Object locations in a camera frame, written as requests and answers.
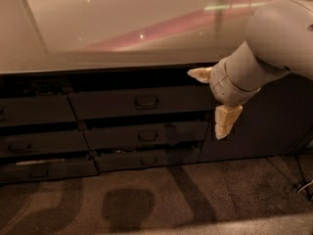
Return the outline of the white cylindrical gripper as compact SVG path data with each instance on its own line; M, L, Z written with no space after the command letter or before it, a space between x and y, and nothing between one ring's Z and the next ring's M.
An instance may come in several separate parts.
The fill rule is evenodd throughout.
M213 68L188 70L187 75L201 83L209 83L214 98L224 104L215 109L215 136L218 140L225 138L231 132L243 111L241 105L260 91L260 88L244 91L236 86L226 72L226 59L222 59Z

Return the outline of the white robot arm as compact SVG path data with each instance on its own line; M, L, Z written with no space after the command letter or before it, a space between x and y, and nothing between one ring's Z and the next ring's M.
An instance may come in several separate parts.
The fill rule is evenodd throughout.
M313 79L313 2L275 0L258 8L246 25L245 42L208 68L188 71L207 83L220 103L215 136L225 138L245 104L261 87L289 73Z

